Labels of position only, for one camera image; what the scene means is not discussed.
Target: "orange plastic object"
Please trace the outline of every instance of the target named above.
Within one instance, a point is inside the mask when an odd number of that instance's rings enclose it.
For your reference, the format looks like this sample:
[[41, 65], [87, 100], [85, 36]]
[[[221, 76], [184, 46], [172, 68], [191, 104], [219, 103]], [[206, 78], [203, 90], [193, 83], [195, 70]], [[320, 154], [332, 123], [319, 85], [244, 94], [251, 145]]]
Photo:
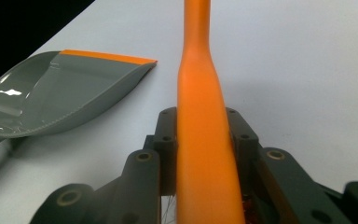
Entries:
[[145, 58], [126, 56], [126, 55], [84, 51], [84, 50], [76, 50], [76, 49], [66, 49], [66, 50], [61, 51], [60, 54], [70, 54], [70, 55], [75, 55], [75, 56], [107, 59], [107, 60], [113, 60], [113, 61], [118, 61], [118, 62], [123, 62], [123, 63], [145, 64], [145, 63], [156, 63], [157, 62], [156, 60], [153, 60], [153, 59], [145, 59]]
[[225, 104], [209, 50], [209, 0], [185, 0], [178, 76], [177, 223], [244, 223]]

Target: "screw hole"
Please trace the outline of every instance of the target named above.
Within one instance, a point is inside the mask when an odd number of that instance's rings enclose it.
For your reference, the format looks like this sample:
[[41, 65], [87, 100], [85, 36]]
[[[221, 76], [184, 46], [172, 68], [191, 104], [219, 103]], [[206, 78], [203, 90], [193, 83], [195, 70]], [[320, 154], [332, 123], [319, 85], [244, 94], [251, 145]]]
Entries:
[[64, 207], [74, 204], [80, 200], [81, 196], [82, 192], [79, 189], [69, 189], [58, 197], [57, 205]]
[[331, 223], [331, 217], [327, 215], [326, 213], [319, 211], [319, 210], [312, 210], [311, 214], [313, 218], [316, 220], [322, 222], [322, 223]]
[[267, 155], [276, 161], [284, 160], [284, 154], [282, 154], [280, 151], [277, 150], [268, 151]]
[[152, 154], [150, 153], [141, 153], [136, 156], [137, 161], [148, 161], [152, 158]]

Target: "white surface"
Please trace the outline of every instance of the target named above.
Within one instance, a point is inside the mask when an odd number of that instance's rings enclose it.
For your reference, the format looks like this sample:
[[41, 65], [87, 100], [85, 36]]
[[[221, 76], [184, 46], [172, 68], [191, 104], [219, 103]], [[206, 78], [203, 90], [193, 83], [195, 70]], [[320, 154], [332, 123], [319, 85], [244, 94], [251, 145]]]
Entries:
[[[0, 223], [28, 223], [69, 183], [95, 189], [176, 105], [182, 1], [96, 0], [36, 53], [83, 49], [148, 57], [158, 66], [124, 100], [66, 133], [0, 145]], [[317, 182], [358, 180], [358, 1], [213, 0], [211, 50], [226, 105], [264, 147], [292, 153]]]

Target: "gray scoop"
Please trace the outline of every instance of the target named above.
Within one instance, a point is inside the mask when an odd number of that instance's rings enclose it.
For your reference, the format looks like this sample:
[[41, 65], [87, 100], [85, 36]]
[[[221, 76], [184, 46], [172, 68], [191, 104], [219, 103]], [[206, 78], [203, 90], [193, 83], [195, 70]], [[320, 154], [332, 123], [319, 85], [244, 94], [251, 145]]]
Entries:
[[59, 51], [35, 55], [0, 77], [0, 142], [75, 128], [117, 103], [154, 66]]

